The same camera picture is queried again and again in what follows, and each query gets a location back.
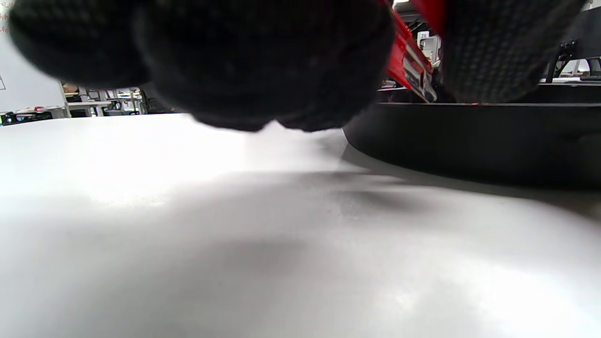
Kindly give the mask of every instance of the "gloved hand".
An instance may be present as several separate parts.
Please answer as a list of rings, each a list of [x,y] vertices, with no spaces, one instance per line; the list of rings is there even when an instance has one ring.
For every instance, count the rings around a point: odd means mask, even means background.
[[[371,103],[394,38],[374,0],[17,0],[19,50],[93,88],[154,82],[212,126],[317,131]]]
[[[459,100],[534,88],[585,0],[447,0],[444,83]],[[344,126],[375,98],[394,38],[377,0],[17,0],[15,45],[67,82],[154,82],[222,128]]]

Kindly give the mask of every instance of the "black plastic part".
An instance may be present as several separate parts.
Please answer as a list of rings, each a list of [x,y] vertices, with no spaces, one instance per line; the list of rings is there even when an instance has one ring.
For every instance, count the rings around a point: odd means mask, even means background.
[[[563,40],[577,40],[572,60],[601,57],[601,7],[581,12]]]
[[[553,84],[509,106],[380,103],[344,133],[366,155],[441,176],[599,189],[599,97],[601,86]]]

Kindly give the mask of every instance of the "white table surface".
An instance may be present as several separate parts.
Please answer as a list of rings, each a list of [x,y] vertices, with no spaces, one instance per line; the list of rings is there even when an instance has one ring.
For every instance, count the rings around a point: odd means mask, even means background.
[[[178,114],[0,142],[0,337],[601,337],[595,195]]]

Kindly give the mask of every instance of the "red metal part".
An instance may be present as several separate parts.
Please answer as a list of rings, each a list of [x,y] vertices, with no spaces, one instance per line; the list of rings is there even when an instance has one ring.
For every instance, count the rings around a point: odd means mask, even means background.
[[[415,94],[426,102],[436,100],[436,92],[432,87],[432,65],[424,53],[418,47],[417,42],[409,28],[392,9],[388,0],[380,0],[386,6],[391,8],[391,15],[397,27],[397,34],[392,46],[388,74],[392,79],[406,88],[410,88]],[[424,18],[433,25],[430,25],[437,32],[442,31],[444,24],[444,0],[414,0],[413,4],[420,13],[425,14]]]
[[[445,14],[447,13],[444,0],[411,0],[411,4],[438,35],[444,35]]]

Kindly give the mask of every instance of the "black glove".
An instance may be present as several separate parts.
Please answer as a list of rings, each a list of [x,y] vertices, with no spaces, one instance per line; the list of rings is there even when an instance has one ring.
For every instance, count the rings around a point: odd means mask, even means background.
[[[374,100],[394,38],[374,0],[18,0],[10,29],[52,76],[151,81],[169,105],[243,131],[344,126]]]
[[[444,85],[459,101],[532,90],[586,0],[447,0]],[[154,82],[207,124],[339,128],[375,97],[394,38],[376,0],[17,0],[16,46],[89,87]]]

